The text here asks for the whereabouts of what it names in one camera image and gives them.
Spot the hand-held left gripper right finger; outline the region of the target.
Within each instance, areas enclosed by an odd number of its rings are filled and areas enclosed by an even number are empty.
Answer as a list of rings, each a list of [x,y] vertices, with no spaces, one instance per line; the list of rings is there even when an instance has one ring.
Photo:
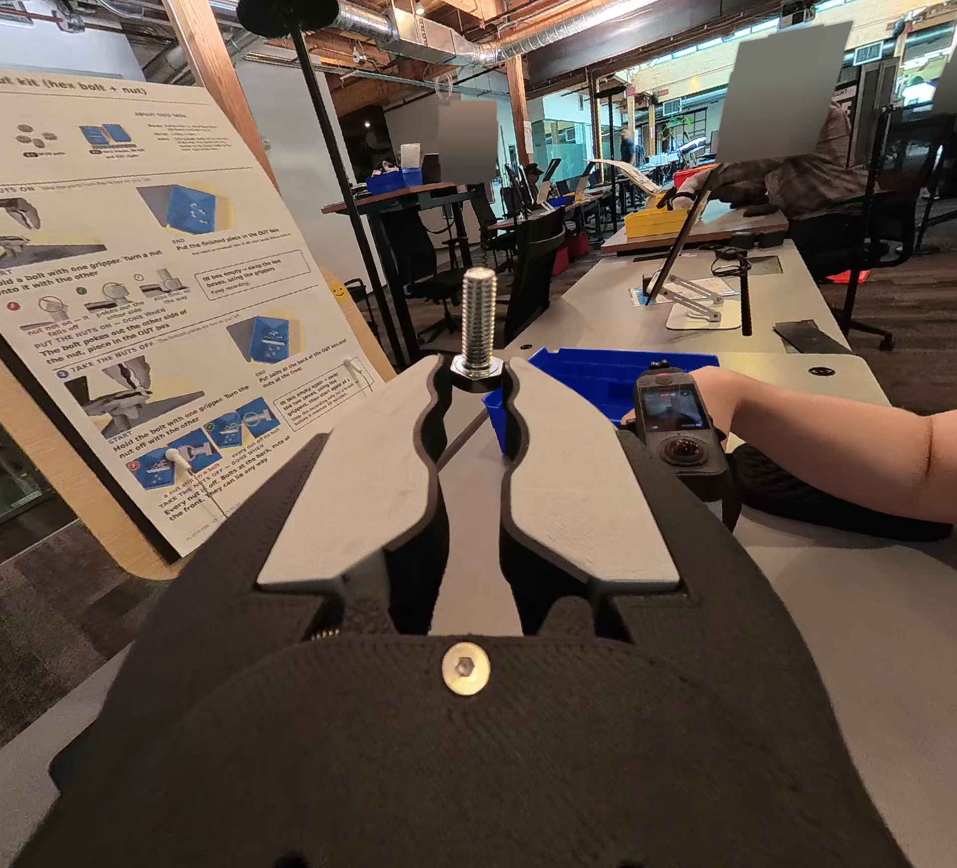
[[[503,374],[503,530],[594,594],[662,593],[676,563],[612,422],[526,359]]]

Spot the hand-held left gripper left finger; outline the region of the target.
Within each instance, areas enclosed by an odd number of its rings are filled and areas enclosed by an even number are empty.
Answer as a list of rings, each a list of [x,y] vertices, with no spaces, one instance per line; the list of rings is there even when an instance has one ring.
[[[386,554],[436,517],[451,403],[447,359],[421,359],[343,416],[263,564],[257,587],[386,588]]]

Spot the blue plastic bin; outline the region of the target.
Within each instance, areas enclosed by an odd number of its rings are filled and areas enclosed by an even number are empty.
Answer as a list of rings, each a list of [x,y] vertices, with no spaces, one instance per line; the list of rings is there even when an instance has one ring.
[[[528,359],[533,366],[583,396],[615,425],[633,406],[632,389],[636,380],[653,363],[664,360],[686,372],[720,364],[715,355],[672,350],[561,348],[550,351],[542,348]]]

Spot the silver hex bolt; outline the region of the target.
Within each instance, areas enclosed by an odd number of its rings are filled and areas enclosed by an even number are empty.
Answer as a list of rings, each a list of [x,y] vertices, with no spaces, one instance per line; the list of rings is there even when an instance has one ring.
[[[462,278],[461,351],[450,364],[455,387],[485,394],[501,386],[502,359],[494,354],[496,274],[484,267],[468,269]]]

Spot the person's right forearm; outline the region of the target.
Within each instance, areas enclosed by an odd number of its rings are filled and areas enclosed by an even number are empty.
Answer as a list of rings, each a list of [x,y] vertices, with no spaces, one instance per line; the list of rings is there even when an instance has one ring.
[[[919,416],[716,367],[695,380],[721,431],[797,479],[871,510],[955,524],[955,410]]]

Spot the black wrist rest pad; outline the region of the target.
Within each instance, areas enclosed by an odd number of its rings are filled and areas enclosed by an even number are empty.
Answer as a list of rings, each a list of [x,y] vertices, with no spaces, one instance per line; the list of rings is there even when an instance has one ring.
[[[727,458],[742,502],[771,516],[891,541],[940,541],[953,532],[951,524],[891,515],[824,493],[748,444]]]

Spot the white folding stand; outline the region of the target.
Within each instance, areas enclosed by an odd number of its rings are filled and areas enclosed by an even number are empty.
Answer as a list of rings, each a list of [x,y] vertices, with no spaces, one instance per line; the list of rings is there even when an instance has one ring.
[[[669,306],[665,328],[673,332],[729,331],[743,323],[739,290],[714,276],[688,280],[671,274],[655,303]]]

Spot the black flat plate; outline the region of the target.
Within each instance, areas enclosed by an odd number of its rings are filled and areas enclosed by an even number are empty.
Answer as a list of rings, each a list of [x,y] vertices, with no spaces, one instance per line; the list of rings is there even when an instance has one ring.
[[[822,331],[814,321],[782,322],[772,329],[790,348],[808,355],[853,355],[854,351]]]

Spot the black display board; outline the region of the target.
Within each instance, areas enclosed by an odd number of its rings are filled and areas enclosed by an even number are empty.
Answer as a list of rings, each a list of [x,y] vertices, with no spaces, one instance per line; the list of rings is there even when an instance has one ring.
[[[662,294],[664,285],[668,281],[669,276],[672,275],[672,270],[674,269],[675,263],[681,255],[688,237],[690,236],[691,229],[697,223],[701,213],[706,208],[711,190],[720,175],[721,168],[722,165],[716,165],[710,168],[707,171],[707,176],[704,178],[698,190],[692,197],[692,205],[688,210],[687,216],[684,219],[684,222],[664,264],[652,278],[652,285],[649,287],[646,286],[644,288],[643,292],[647,299],[647,306],[654,305],[657,298]]]

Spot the black office chair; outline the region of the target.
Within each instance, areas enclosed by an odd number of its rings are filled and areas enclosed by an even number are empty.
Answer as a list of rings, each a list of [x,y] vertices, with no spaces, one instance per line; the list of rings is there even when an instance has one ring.
[[[566,235],[565,209],[529,218],[517,234],[517,262],[503,321],[496,323],[496,349],[505,348],[549,307],[552,271]]]
[[[449,306],[461,306],[464,271],[438,269],[437,252],[422,223],[418,210],[402,212],[403,230],[398,252],[403,293],[407,298],[440,304],[442,319],[416,333],[421,345],[432,343],[442,332],[455,333],[461,327],[461,318],[450,313]]]

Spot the yellow storage bin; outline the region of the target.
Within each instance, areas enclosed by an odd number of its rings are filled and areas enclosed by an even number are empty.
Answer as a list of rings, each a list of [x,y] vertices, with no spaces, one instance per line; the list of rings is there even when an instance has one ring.
[[[673,236],[680,232],[688,209],[667,209],[665,207],[643,208],[625,216],[625,233],[628,240],[646,239],[658,236]]]

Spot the wooden standing desk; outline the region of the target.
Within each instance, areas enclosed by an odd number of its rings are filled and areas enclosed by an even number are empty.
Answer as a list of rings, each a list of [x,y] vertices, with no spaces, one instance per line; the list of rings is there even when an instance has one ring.
[[[382,216],[390,212],[422,212],[448,206],[457,231],[452,242],[452,254],[461,258],[463,267],[470,268],[473,261],[471,243],[465,230],[463,204],[472,203],[477,197],[475,187],[441,181],[385,194],[366,194],[358,200],[330,203],[320,209],[324,215],[355,216],[366,220],[366,224],[356,224],[353,230],[365,265],[367,282],[377,305],[378,318],[384,326],[392,358],[399,369],[418,360],[420,344],[413,330],[395,254],[387,238]]]

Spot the printed instruction sheet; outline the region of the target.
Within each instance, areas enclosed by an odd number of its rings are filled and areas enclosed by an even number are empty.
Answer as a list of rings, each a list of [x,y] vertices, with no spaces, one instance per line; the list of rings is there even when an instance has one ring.
[[[213,98],[1,72],[2,340],[177,557],[383,383]]]

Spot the instruction sheet on stand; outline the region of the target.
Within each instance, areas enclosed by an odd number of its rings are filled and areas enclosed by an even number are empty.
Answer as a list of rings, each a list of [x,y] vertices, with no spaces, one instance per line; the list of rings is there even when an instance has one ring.
[[[173,579],[185,558],[160,552],[159,544],[148,536],[147,523],[136,520],[134,509],[121,503],[97,476],[79,442],[70,441],[41,407],[40,390],[26,384],[28,373],[13,364],[11,351],[2,343],[4,429],[120,568],[149,580]]]

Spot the black floor lamp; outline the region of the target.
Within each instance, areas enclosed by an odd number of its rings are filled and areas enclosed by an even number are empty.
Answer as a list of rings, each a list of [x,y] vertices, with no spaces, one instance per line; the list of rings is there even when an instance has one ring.
[[[403,370],[407,367],[408,362],[389,311],[388,300],[376,269],[367,233],[355,204],[339,144],[305,43],[305,33],[328,27],[339,14],[339,0],[239,0],[236,6],[237,19],[247,31],[266,39],[289,37],[293,42],[305,85],[340,186],[342,203],[350,219],[358,248],[365,263],[369,283],[385,326],[390,348],[398,368]]]

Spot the short black post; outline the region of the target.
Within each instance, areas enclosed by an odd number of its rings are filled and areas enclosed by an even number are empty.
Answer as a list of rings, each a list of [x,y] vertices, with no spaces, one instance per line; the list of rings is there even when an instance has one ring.
[[[715,251],[712,275],[718,278],[737,280],[741,304],[741,332],[746,338],[753,336],[749,274],[751,260],[746,251],[734,247],[721,247]]]

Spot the wooden support post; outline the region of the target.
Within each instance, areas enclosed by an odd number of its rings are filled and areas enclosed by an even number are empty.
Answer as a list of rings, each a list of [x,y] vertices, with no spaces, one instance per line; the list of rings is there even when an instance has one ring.
[[[258,133],[256,121],[233,67],[209,0],[161,0],[185,59],[197,83],[204,87],[233,123],[235,130],[278,185]]]

